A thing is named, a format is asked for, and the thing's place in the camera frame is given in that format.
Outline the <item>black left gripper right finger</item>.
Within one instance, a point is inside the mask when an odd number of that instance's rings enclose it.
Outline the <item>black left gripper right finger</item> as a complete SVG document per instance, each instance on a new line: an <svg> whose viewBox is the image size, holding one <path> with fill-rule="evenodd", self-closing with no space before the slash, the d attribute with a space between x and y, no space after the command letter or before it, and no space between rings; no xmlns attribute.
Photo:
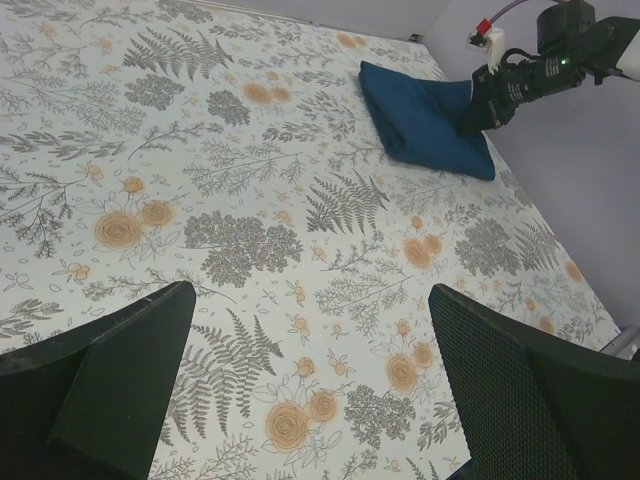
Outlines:
<svg viewBox="0 0 640 480"><path fill-rule="evenodd" d="M590 350L444 284L428 303L470 452L453 478L638 478L639 351Z"/></svg>

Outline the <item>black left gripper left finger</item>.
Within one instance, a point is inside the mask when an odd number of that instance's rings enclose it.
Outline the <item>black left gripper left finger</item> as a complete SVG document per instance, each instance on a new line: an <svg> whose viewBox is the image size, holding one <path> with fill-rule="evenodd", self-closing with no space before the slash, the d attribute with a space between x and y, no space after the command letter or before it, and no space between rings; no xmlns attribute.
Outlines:
<svg viewBox="0 0 640 480"><path fill-rule="evenodd" d="M195 304L175 282L2 355L2 478L147 478Z"/></svg>

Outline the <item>blue printed t-shirt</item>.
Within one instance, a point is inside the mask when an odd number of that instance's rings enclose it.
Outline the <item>blue printed t-shirt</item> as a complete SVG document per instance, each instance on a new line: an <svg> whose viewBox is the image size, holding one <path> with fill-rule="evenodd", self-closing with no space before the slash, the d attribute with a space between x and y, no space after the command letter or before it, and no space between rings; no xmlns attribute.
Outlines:
<svg viewBox="0 0 640 480"><path fill-rule="evenodd" d="M471 102L469 80L416 79L365 61L360 63L358 79L381 144L393 160L495 179L484 134L461 135L456 130L456 121Z"/></svg>

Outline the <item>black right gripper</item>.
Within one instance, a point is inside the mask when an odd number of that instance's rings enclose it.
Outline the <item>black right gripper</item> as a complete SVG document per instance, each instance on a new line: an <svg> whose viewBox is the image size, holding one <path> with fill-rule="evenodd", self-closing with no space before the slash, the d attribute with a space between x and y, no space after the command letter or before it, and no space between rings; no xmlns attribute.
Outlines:
<svg viewBox="0 0 640 480"><path fill-rule="evenodd" d="M458 135L474 135L506 125L516 109L538 98L535 62L508 63L491 73L487 65L472 75L471 102L455 121Z"/></svg>

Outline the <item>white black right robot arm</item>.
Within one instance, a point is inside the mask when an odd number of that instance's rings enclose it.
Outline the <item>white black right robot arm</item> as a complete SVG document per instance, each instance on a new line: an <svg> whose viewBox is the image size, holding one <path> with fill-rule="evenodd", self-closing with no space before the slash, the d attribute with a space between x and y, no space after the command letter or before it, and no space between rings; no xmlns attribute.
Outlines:
<svg viewBox="0 0 640 480"><path fill-rule="evenodd" d="M587 76L639 80L639 21L595 18L586 1L558 1L537 18L537 52L507 48L499 18L483 20L468 43L487 51L487 63L472 74L471 99L456 121L460 134L498 129L516 109L579 87Z"/></svg>

